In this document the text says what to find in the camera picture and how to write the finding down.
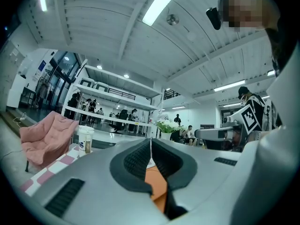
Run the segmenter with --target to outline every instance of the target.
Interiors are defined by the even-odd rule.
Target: white ceiling
[[[132,74],[132,79],[159,81],[187,98],[217,101],[237,96],[236,89],[214,88],[247,80],[265,92],[271,80],[270,43],[264,31],[213,29],[205,11],[217,0],[172,0],[153,26],[142,18],[153,0],[26,0],[19,11],[40,47],[84,54],[91,66]],[[168,14],[180,22],[170,26]]]

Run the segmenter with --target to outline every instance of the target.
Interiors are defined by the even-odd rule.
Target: black vent grille
[[[84,181],[80,179],[70,179],[66,185],[54,196],[54,198],[45,206],[52,214],[61,218],[71,202],[74,200]]]
[[[218,157],[214,161],[219,162],[219,163],[224,163],[224,164],[227,164],[230,166],[235,166],[236,163],[238,162],[238,161],[234,161],[234,160],[230,160],[230,159],[226,159],[226,158],[222,158],[222,157]]]

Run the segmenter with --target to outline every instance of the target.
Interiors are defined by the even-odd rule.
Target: potted plant
[[[179,127],[177,122],[169,120],[169,117],[166,114],[160,115],[155,125],[161,131],[161,139],[166,140],[170,140],[173,132],[183,129],[183,127]]]

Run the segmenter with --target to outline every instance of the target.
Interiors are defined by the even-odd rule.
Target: white flowers
[[[169,120],[168,115],[159,116],[159,120],[155,123],[155,125],[163,133],[173,133],[183,129],[183,127],[179,127],[177,122]]]

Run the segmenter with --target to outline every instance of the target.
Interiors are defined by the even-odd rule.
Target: cable
[[[22,114],[22,117],[17,117],[17,118],[14,118],[14,119],[13,119],[13,122],[15,122],[15,123],[18,125],[18,127],[21,128],[20,125],[19,125],[21,122],[15,121],[15,120],[18,119],[18,118],[20,119],[20,121],[23,121],[23,120],[25,120],[25,119],[27,118],[27,115],[26,115],[26,113],[24,112],[24,113]]]
[[[0,163],[2,162],[2,159],[4,158],[4,157],[6,157],[7,155],[9,155],[9,154],[11,154],[11,153],[13,153],[13,152],[22,152],[23,150],[18,150],[18,151],[10,151],[9,153],[7,153],[7,154],[5,154],[5,155],[3,155],[2,156],[2,158],[0,158]]]

